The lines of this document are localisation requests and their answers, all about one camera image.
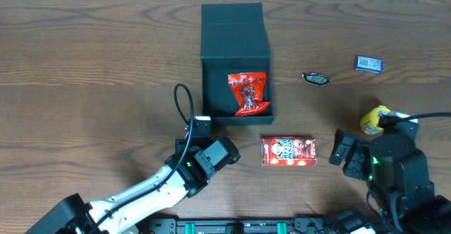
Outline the yellow Mentos bottle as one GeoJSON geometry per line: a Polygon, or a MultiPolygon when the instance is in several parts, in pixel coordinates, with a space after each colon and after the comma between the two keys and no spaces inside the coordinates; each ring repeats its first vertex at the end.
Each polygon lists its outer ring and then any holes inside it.
{"type": "Polygon", "coordinates": [[[361,118],[359,122],[361,130],[367,135],[379,134],[383,131],[383,129],[378,126],[380,117],[386,116],[388,113],[390,113],[390,109],[383,105],[372,109],[361,118]]]}

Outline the orange Hacks candy bag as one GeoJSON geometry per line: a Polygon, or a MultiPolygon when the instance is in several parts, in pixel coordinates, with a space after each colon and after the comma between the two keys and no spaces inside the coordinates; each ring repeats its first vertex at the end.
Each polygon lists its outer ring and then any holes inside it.
{"type": "Polygon", "coordinates": [[[236,73],[228,75],[228,84],[240,105],[235,117],[258,116],[270,106],[264,101],[267,81],[265,72],[236,73]]]}

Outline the black gift box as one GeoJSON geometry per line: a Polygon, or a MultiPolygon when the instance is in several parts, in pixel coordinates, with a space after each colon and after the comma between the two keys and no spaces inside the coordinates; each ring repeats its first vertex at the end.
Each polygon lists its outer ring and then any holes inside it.
{"type": "Polygon", "coordinates": [[[230,74],[264,72],[263,100],[273,102],[271,50],[261,3],[203,4],[200,61],[202,114],[215,126],[272,124],[272,104],[260,115],[236,117],[240,105],[228,84],[230,74]]]}

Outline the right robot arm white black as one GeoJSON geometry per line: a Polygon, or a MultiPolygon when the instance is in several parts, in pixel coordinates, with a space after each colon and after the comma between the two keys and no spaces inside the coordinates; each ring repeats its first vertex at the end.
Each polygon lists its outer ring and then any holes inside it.
{"type": "Polygon", "coordinates": [[[418,128],[399,122],[372,140],[337,130],[329,162],[366,183],[388,230],[449,233],[450,201],[435,193],[426,155],[415,144],[418,128]]]}

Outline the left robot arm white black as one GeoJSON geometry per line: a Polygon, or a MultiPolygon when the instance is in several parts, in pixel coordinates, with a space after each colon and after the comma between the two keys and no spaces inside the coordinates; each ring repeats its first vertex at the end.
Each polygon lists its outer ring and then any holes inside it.
{"type": "Polygon", "coordinates": [[[84,202],[78,193],[61,200],[27,234],[124,233],[146,217],[194,197],[239,151],[226,136],[175,141],[175,152],[152,177],[117,195],[84,202]]]}

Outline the red Hello Panda box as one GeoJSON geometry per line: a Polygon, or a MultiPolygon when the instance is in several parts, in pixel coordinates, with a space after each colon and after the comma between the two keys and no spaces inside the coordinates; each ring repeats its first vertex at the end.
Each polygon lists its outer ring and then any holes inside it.
{"type": "Polygon", "coordinates": [[[263,166],[315,166],[316,140],[308,136],[261,138],[263,166]]]}

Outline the small dark snack wrapper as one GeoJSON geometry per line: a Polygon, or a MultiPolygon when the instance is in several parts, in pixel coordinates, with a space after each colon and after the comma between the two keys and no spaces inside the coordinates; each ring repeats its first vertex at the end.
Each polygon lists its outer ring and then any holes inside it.
{"type": "Polygon", "coordinates": [[[315,72],[303,73],[302,78],[309,84],[316,86],[324,86],[330,82],[329,78],[322,73],[315,72]]]}

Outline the small blue barcode box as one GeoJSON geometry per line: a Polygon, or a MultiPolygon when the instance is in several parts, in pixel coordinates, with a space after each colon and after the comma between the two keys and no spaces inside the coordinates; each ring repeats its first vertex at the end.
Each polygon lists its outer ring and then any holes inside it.
{"type": "Polygon", "coordinates": [[[383,72],[383,60],[368,56],[356,56],[354,69],[380,74],[383,72]]]}

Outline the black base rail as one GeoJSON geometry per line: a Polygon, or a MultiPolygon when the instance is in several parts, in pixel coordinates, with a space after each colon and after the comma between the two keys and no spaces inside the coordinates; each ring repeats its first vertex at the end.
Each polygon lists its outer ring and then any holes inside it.
{"type": "Polygon", "coordinates": [[[325,234],[322,218],[175,219],[150,218],[137,225],[147,234],[325,234]]]}

